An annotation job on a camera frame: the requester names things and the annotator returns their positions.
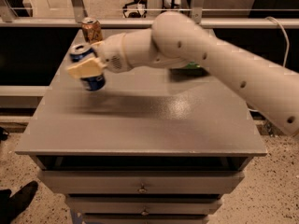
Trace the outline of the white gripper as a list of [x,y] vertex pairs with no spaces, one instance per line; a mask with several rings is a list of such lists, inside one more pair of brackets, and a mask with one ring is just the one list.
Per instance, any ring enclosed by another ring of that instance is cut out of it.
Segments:
[[113,73],[128,72],[132,69],[124,53],[125,33],[112,35],[103,41],[91,44],[99,58],[89,58],[66,67],[67,73],[75,79],[98,77],[105,68]]

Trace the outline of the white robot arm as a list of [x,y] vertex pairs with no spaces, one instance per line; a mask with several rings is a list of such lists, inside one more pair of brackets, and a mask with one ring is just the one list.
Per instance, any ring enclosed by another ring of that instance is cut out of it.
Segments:
[[87,56],[66,68],[76,79],[99,77],[106,69],[122,73],[140,66],[170,69],[197,63],[285,134],[299,135],[299,74],[218,39],[181,13],[167,11],[149,29],[78,44],[70,51],[79,52]]

